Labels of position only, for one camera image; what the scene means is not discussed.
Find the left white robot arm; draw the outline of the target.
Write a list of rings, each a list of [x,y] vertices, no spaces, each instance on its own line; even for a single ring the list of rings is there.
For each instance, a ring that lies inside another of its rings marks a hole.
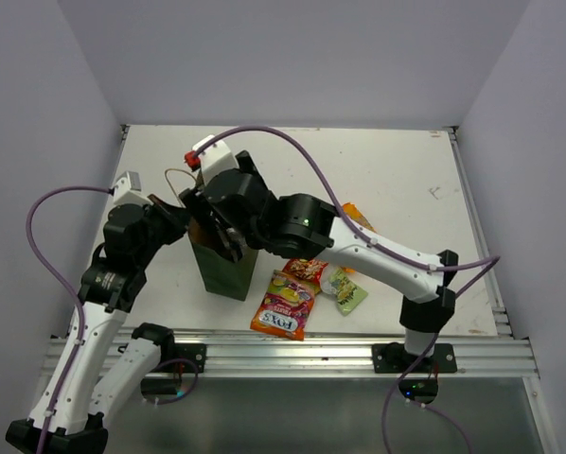
[[[147,282],[156,253],[184,237],[185,208],[154,195],[121,203],[108,214],[104,241],[74,292],[76,312],[53,376],[30,415],[9,424],[6,441],[22,453],[102,453],[113,417],[153,371],[200,371],[177,355],[171,329],[142,323],[122,356],[102,370],[113,340]]]

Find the green paper bag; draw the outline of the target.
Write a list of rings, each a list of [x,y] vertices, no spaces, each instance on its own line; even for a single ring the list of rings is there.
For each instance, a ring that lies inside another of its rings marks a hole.
[[[204,288],[207,292],[244,301],[249,293],[257,251],[249,248],[240,234],[212,209],[203,194],[203,180],[191,172],[194,185],[179,191],[170,179],[176,168],[164,170],[164,178],[178,203],[190,213],[187,236]]]

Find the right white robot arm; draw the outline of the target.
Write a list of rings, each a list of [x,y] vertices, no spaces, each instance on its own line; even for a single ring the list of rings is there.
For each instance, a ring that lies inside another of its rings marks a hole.
[[[438,268],[456,264],[456,253],[419,253],[369,236],[341,209],[309,194],[277,197],[246,151],[235,154],[215,145],[203,153],[188,152],[185,162],[202,177],[201,201],[250,248],[350,268],[400,292],[403,363],[419,372],[434,362],[433,339],[455,309],[449,288],[453,274]]]

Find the Fox's fruit candy bag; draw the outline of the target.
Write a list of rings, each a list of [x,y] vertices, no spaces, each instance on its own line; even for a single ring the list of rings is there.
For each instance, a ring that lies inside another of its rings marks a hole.
[[[305,338],[306,324],[320,289],[284,271],[274,271],[250,322],[250,329],[291,341]]]

